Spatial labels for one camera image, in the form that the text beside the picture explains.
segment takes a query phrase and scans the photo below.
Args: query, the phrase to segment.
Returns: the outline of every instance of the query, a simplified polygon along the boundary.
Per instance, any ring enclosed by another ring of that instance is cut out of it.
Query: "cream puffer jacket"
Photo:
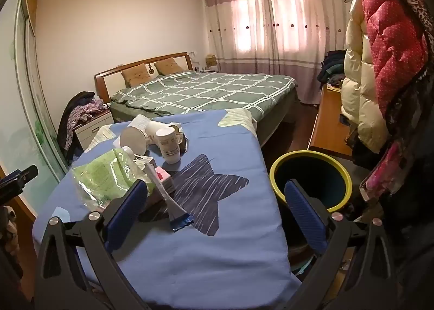
[[[362,0],[353,0],[346,40],[345,79],[342,84],[342,114],[357,125],[360,141],[378,153],[389,137],[378,108],[371,47],[366,34]]]

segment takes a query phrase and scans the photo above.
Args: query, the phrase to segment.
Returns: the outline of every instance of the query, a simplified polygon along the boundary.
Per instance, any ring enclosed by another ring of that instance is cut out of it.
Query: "white nightstand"
[[[77,125],[74,128],[74,131],[83,150],[86,150],[102,126],[113,123],[114,121],[110,109],[106,109],[105,111],[95,115],[95,117],[93,117],[91,121],[86,122],[86,124]]]

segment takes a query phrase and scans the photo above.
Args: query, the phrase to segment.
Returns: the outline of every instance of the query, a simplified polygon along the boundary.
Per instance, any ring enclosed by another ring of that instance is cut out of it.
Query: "trash can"
[[[270,170],[273,190],[285,206],[283,191],[296,179],[307,195],[319,199],[329,212],[335,212],[351,197],[352,183],[346,169],[335,159],[316,151],[293,151],[279,157]]]

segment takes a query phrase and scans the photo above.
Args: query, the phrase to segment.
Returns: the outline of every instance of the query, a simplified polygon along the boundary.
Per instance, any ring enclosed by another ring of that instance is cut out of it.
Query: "red quilted jacket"
[[[401,0],[363,0],[378,106],[383,117],[393,97],[422,69],[427,44],[419,21]]]

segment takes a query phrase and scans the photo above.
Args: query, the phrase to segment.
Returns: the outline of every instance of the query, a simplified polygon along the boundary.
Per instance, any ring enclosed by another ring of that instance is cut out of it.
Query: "brown pillow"
[[[181,68],[173,58],[167,58],[154,63],[157,71],[160,75],[172,75],[177,72],[183,72],[184,69]]]
[[[145,64],[140,64],[132,68],[122,70],[122,76],[127,87],[134,87],[151,80]]]

